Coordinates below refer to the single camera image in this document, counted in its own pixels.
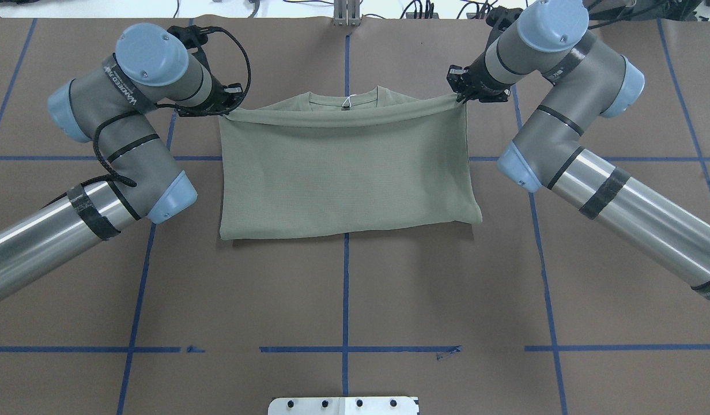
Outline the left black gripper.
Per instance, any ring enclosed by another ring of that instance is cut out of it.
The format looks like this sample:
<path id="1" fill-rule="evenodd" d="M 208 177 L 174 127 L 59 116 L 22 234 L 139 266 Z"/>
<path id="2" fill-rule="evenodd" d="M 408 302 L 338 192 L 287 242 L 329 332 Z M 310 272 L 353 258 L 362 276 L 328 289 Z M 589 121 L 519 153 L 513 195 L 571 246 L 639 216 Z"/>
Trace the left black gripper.
<path id="1" fill-rule="evenodd" d="M 199 89 L 190 97 L 177 101 L 179 116 L 228 115 L 245 98 L 242 84 L 223 86 L 210 71 L 202 69 Z"/>

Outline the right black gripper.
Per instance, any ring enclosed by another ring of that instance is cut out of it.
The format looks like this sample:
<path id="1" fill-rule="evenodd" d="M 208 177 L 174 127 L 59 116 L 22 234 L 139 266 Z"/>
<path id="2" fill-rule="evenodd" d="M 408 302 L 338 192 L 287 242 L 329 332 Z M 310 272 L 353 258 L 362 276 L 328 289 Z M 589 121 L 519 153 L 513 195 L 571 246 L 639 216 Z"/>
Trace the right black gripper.
<path id="1" fill-rule="evenodd" d="M 458 103 L 479 101 L 480 103 L 505 103 L 510 97 L 510 84 L 500 82 L 488 71 L 486 55 L 480 55 L 466 67 L 450 65 L 448 84 L 457 96 Z"/>

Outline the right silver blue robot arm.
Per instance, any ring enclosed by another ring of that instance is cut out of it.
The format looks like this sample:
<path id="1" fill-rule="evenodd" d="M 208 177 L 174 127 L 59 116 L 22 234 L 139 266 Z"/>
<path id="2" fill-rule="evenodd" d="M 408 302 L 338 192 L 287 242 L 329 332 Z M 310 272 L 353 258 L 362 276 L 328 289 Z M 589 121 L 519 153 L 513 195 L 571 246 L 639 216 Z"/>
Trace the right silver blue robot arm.
<path id="1" fill-rule="evenodd" d="M 445 77 L 457 102 L 505 102 L 531 73 L 551 83 L 497 161 L 529 193 L 544 187 L 590 221 L 637 247 L 710 300 L 710 224 L 580 142 L 598 118 L 621 115 L 641 95 L 643 73 L 589 27 L 582 1 L 501 8 L 486 48 Z"/>

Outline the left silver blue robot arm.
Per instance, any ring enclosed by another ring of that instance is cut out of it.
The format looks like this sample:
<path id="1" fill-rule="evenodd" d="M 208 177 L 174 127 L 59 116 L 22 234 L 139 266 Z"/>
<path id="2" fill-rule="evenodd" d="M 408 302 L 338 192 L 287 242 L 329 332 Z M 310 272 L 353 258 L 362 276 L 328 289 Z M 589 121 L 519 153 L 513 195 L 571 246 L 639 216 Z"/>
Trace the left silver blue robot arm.
<path id="1" fill-rule="evenodd" d="M 221 84 L 203 50 L 223 27 L 142 22 L 122 32 L 98 69 L 71 79 L 47 100 L 50 118 L 71 139 L 91 144 L 105 174 L 70 187 L 0 232 L 0 302 L 136 221 L 160 224 L 198 194 L 147 115 L 223 116 L 249 84 Z"/>

